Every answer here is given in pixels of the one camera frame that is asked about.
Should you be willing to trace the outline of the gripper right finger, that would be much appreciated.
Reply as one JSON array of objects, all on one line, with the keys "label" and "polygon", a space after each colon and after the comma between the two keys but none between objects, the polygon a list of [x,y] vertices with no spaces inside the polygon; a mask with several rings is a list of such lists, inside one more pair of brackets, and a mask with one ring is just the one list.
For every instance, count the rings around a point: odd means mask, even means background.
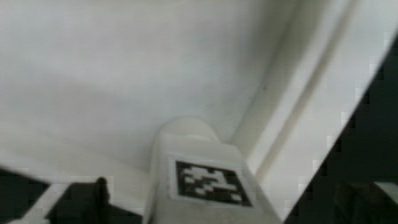
[{"label": "gripper right finger", "polygon": [[340,183],[331,208],[331,224],[398,224],[398,184]]}]

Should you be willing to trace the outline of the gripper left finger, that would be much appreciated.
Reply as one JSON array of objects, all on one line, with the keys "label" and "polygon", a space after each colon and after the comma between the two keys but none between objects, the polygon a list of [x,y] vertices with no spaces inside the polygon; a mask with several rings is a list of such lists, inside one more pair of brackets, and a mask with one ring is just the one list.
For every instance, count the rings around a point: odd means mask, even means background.
[{"label": "gripper left finger", "polygon": [[106,179],[53,184],[15,224],[109,224]]}]

